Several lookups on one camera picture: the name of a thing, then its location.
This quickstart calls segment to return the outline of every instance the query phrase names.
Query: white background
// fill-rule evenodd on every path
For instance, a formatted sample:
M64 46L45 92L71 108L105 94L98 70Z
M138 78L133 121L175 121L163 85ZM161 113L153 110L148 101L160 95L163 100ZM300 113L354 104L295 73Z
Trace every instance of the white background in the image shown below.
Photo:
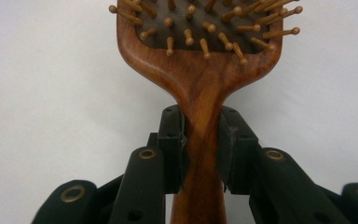
M117 50L116 1L0 0L0 223L29 223L60 184L121 175L173 98ZM358 182L358 0L312 0L285 23L282 57L232 94L263 147L287 151L319 185ZM227 196L229 223L252 223Z

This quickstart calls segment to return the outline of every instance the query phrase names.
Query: wood grain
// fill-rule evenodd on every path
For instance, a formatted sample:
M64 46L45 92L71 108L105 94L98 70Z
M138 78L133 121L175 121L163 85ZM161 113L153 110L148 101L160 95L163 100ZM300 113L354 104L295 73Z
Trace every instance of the wood grain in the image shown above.
M134 15L127 6L119 7ZM282 30L282 21L275 21L269 30ZM234 52L211 51L211 58L204 60L202 51L175 50L167 57L165 49L142 44L134 25L120 17L117 43L127 64L169 92L186 117L190 165L184 187L174 198L172 223L226 223L222 182L215 169L220 110L232 92L274 67L281 55L282 37L269 40L276 48L273 52L244 54L249 62L245 66Z

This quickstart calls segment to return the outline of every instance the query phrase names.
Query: wooden hairbrush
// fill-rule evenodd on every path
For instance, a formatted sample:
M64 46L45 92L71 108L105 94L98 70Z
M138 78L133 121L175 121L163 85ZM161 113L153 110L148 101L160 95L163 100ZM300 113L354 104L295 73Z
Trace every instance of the wooden hairbrush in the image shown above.
M124 60L168 91L186 118L186 180L172 205L172 223L226 223L216 171L220 110L235 90L277 63L282 20L294 0L118 0L117 43Z

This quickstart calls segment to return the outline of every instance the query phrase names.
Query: hairbrush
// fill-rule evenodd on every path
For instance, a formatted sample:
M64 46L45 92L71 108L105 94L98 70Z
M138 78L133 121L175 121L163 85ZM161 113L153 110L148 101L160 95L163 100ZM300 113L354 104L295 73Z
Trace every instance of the hairbrush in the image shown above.
M294 0L118 0L117 44L129 66L169 92L185 116L190 164L172 223L226 223L216 171L225 99L278 62Z

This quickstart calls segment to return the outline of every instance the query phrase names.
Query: bristle pad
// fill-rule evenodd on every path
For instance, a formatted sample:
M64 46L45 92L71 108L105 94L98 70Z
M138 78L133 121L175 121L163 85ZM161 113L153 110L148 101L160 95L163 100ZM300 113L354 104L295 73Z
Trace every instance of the bristle pad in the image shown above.
M233 0L227 7L223 5L222 1L217 0L213 6L213 10L209 13L204 10L205 5L208 3L206 0L196 0L192 3L189 3L186 0L175 0L176 8L173 11L169 10L167 0L157 0L157 2L153 2L152 0L143 1L157 11L157 16L154 19L150 18L150 16L145 12L137 13L137 17L144 21L143 26L136 27L138 37L141 36L141 32L143 31L147 31L152 28L156 28L158 30L157 35L147 38L146 40L141 40L142 43L147 45L149 48L166 49L167 37L172 36L175 40L173 47L174 50L202 50L201 45L199 44L194 44L192 46L188 46L186 44L184 30L190 29L192 31L192 37L196 43L200 42L202 38L207 40L210 52L226 51L225 45L222 44L217 37L219 33L225 33L229 42L238 43L244 53L253 54L263 50L263 48L252 44L250 39L252 37L262 39L262 34L269 30L267 25L262 25L260 32L247 32L240 34L236 30L238 26L254 25L254 21L266 17L268 13L251 12L244 18L236 16L229 22L222 22L221 20L221 17L230 10L233 10L234 7L248 7L254 3L255 0L245 2L242 2L241 0ZM190 5L196 7L196 12L193 14L192 20L187 20L186 15ZM166 18L173 19L174 26L172 28L168 28L164 24L164 20ZM202 24L206 21L216 26L216 31L214 33L210 34L202 29Z

